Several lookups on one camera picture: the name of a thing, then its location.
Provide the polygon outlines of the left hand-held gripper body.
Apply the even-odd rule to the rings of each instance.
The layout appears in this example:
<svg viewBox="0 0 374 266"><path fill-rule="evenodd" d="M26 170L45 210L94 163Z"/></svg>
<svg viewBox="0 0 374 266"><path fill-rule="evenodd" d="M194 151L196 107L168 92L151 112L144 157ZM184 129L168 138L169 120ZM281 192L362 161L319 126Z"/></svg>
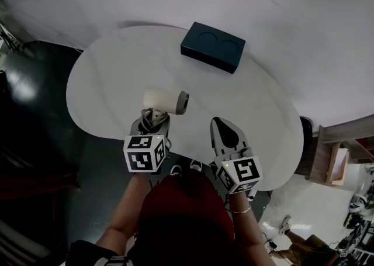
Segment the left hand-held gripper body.
<svg viewBox="0 0 374 266"><path fill-rule="evenodd" d="M172 143L162 134L130 133L124 138L123 153L130 173L159 174Z"/></svg>

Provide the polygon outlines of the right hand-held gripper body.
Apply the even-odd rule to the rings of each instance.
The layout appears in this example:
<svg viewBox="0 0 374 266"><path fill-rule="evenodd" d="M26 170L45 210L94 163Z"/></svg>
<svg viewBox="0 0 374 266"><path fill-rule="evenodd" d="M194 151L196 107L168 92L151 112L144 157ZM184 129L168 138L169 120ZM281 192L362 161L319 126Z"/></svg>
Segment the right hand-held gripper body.
<svg viewBox="0 0 374 266"><path fill-rule="evenodd" d="M253 189L263 178L259 158L250 147L216 156L210 166L228 194Z"/></svg>

